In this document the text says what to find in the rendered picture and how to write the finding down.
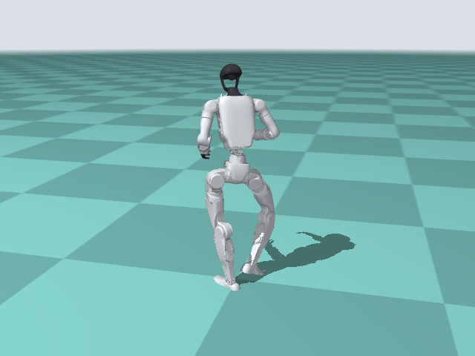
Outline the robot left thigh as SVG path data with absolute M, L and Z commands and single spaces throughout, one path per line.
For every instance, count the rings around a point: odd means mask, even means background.
M 226 169 L 218 168 L 206 175 L 206 208 L 213 230 L 217 226 L 223 227 L 226 240 L 233 234 L 232 226 L 224 221 L 223 185 L 226 181 Z

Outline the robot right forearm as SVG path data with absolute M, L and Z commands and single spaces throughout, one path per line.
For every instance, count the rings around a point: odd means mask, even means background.
M 263 129 L 263 130 L 255 130 L 255 137 L 254 137 L 254 140 L 258 141 L 258 140 L 269 140 L 266 138 L 266 131 L 267 129 Z

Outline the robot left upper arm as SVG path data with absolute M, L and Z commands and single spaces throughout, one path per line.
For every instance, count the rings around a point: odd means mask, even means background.
M 213 113 L 218 110 L 218 103 L 219 99 L 209 100 L 202 108 L 198 145 L 210 146 L 212 136 L 209 135 L 209 131 L 212 127 Z

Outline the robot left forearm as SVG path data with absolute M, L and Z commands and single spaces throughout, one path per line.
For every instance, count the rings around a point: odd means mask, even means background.
M 206 155 L 209 154 L 210 147 L 198 145 L 198 139 L 199 139 L 199 135 L 197 137 L 197 148 L 199 149 L 200 154 L 206 154 Z

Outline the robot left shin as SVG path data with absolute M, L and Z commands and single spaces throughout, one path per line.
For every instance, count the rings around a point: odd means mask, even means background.
M 217 226 L 214 229 L 214 243 L 217 255 L 222 263 L 223 271 L 226 276 L 226 282 L 231 285 L 232 280 L 235 282 L 234 272 L 234 243 L 232 239 L 226 240 L 223 227 Z

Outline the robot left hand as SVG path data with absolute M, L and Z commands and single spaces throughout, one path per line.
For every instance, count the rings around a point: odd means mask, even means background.
M 209 147 L 210 147 L 210 146 L 209 146 Z M 209 152 L 210 152 L 210 151 L 209 151 Z M 210 154 L 207 154 L 207 156 L 209 156 L 209 155 L 210 155 Z M 201 154 L 201 156 L 202 156 L 202 158 L 204 158 L 204 159 L 209 159 L 209 157 L 205 157 L 206 154 Z

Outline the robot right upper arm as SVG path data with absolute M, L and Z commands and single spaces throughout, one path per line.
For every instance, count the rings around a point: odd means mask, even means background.
M 266 138 L 269 140 L 274 140 L 280 134 L 280 131 L 276 126 L 272 115 L 267 109 L 265 101 L 262 99 L 253 99 L 253 101 L 255 104 L 255 113 L 258 113 L 258 117 L 267 127 Z

